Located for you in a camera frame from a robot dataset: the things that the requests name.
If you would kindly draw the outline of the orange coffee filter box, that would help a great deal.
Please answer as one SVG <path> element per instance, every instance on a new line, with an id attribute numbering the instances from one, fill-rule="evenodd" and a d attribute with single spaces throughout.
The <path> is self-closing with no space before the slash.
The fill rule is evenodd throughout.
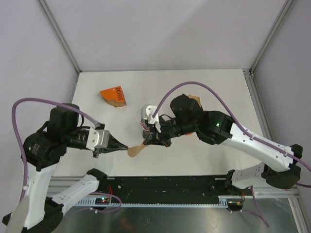
<path id="1" fill-rule="evenodd" d="M 100 95 L 105 102 L 113 107 L 125 107 L 126 100 L 121 86 L 100 91 Z"/>

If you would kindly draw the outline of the brown paper coffee filter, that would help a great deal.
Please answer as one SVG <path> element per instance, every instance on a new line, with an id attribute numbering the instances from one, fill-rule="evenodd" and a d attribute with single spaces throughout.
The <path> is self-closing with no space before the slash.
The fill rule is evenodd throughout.
<path id="1" fill-rule="evenodd" d="M 198 103 L 198 105 L 202 108 L 201 101 L 200 101 L 200 98 L 199 98 L 198 96 L 193 96 L 193 95 L 190 95 L 190 94 L 189 94 L 188 97 L 189 97 L 190 99 L 196 100 L 197 103 Z"/>

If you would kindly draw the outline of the clear glass dripper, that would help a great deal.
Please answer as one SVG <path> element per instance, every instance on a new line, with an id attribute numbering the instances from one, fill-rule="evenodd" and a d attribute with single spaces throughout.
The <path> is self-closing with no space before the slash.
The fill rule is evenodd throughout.
<path id="1" fill-rule="evenodd" d="M 141 116 L 141 108 L 138 109 L 137 111 L 137 114 L 136 114 L 136 117 L 137 117 L 137 121 L 139 122 L 139 125 L 142 127 L 142 129 L 144 131 L 148 131 L 148 127 L 146 126 L 146 124 L 144 123 L 144 119 L 142 119 L 142 116 Z"/>

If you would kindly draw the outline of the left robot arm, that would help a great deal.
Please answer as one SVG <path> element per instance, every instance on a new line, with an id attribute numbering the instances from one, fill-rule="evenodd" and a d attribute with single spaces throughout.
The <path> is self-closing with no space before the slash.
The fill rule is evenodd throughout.
<path id="1" fill-rule="evenodd" d="M 88 150 L 95 158 L 101 153 L 128 150 L 105 130 L 104 124 L 94 121 L 94 127 L 84 126 L 85 118 L 87 115 L 75 104 L 55 104 L 50 119 L 20 143 L 27 169 L 24 197 L 14 212 L 3 217 L 6 232 L 51 233 L 77 202 L 108 189 L 107 175 L 93 168 L 68 189 L 47 196 L 52 175 L 68 148 Z"/>

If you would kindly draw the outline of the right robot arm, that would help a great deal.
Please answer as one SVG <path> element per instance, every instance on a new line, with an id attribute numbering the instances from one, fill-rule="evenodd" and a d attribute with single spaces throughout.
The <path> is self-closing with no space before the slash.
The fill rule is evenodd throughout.
<path id="1" fill-rule="evenodd" d="M 261 137 L 220 111 L 205 111 L 196 99 L 184 94 L 171 101 L 173 117 L 165 120 L 153 113 L 155 105 L 141 108 L 140 121 L 144 127 L 144 145 L 171 146 L 171 139 L 195 133 L 209 145 L 237 149 L 260 161 L 258 165 L 228 172 L 224 189 L 230 195 L 249 186 L 268 184 L 278 189 L 290 189 L 300 180 L 301 169 L 295 158 L 301 158 L 302 147 L 284 146 Z"/>

